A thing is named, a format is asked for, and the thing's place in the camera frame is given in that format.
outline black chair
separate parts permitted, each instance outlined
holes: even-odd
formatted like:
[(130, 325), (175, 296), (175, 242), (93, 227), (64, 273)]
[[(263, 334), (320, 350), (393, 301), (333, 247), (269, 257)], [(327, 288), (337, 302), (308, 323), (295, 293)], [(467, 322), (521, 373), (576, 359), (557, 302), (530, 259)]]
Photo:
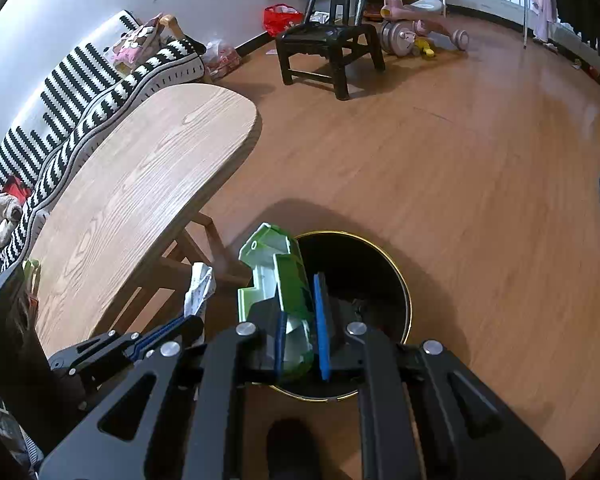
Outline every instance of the black chair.
[[(365, 1), (358, 0), (354, 23), (349, 25), (349, 0), (331, 0), (329, 21), (324, 24), (309, 21), (315, 5), (315, 0), (309, 0), (302, 23), (276, 37), (280, 71), (285, 85), (293, 84), (293, 76), (327, 82), (333, 84), (336, 97), (344, 101), (349, 99), (347, 75), (345, 74), (345, 67), (349, 63), (365, 54), (371, 54), (376, 70), (378, 72), (384, 70), (384, 59), (376, 28), (370, 23), (361, 23)], [(342, 5), (343, 9), (342, 25), (335, 23), (338, 5)], [(359, 44), (358, 38), (363, 34), (366, 44)], [(345, 48), (351, 52), (345, 55), (343, 53)], [(289, 57), (293, 54), (317, 54), (327, 58), (331, 65), (332, 75), (291, 70)]]

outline black shoe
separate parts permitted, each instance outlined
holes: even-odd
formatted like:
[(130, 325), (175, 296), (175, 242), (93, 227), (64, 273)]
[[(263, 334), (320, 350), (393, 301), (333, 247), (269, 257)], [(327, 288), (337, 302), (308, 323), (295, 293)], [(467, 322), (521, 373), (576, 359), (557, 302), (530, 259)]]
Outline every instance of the black shoe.
[(299, 420), (274, 422), (267, 434), (269, 480), (321, 480), (314, 436)]

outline yellow toy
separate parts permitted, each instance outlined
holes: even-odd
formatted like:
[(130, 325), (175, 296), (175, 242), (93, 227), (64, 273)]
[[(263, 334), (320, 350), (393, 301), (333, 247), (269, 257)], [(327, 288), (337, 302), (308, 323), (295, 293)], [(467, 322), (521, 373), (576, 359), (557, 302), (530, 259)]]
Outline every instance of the yellow toy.
[(429, 46), (429, 41), (424, 38), (416, 38), (413, 42), (414, 46), (417, 46), (421, 52), (426, 54), (427, 57), (434, 57), (436, 55), (435, 52)]

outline metal screw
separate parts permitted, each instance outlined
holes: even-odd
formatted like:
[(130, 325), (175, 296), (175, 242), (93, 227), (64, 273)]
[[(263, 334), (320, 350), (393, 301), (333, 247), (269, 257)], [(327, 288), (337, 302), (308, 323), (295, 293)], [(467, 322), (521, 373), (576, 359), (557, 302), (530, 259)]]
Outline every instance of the metal screw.
[(255, 332), (256, 326), (251, 321), (245, 321), (244, 323), (240, 323), (240, 325), (235, 327), (235, 333), (237, 333), (237, 335), (246, 336)]
[(361, 321), (352, 321), (347, 325), (347, 332), (351, 335), (363, 335), (366, 332), (366, 325)]
[(175, 341), (167, 341), (160, 347), (160, 353), (165, 357), (173, 357), (180, 352), (180, 345)]
[(422, 344), (423, 350), (429, 355), (440, 355), (445, 347), (442, 346), (440, 341), (435, 339), (428, 339)]

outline chair leg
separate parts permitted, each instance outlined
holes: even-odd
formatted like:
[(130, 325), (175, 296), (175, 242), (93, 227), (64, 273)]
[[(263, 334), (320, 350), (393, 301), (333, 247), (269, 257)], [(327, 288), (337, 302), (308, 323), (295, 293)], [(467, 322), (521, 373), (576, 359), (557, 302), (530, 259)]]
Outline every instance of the chair leg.
[(374, 67), (378, 72), (384, 72), (384, 56), (382, 55), (382, 47), (377, 34), (368, 32), (365, 34), (366, 44), (369, 46), (369, 53), (374, 62)]
[(289, 65), (289, 54), (285, 44), (282, 41), (276, 40), (276, 50), (278, 51), (278, 61), (280, 62), (280, 73), (282, 74), (282, 82), (285, 85), (292, 85), (294, 79), (291, 75), (291, 65)]
[(349, 89), (347, 88), (347, 73), (344, 71), (341, 47), (334, 46), (329, 49), (329, 63), (336, 98), (339, 101), (346, 101), (349, 99)]

